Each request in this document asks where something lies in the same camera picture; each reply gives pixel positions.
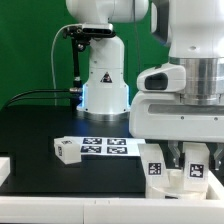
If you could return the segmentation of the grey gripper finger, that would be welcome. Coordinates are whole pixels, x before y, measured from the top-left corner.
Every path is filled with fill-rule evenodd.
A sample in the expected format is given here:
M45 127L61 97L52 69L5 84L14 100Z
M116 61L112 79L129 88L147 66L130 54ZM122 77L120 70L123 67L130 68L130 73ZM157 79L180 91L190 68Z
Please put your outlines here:
M177 141L169 141L168 142L168 148L171 151L172 155L173 155L173 162L175 164L176 167L178 167L180 165L180 150L178 148L178 142Z
M224 157L224 143L218 143L217 149L214 152L214 169L218 170L221 165L221 160Z

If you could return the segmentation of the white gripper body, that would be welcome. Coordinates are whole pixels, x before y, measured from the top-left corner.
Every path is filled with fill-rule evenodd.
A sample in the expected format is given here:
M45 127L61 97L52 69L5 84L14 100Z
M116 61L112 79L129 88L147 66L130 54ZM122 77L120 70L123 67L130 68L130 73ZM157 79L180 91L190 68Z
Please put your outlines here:
M190 106L179 95L139 91L131 105L135 138L224 143L224 106Z

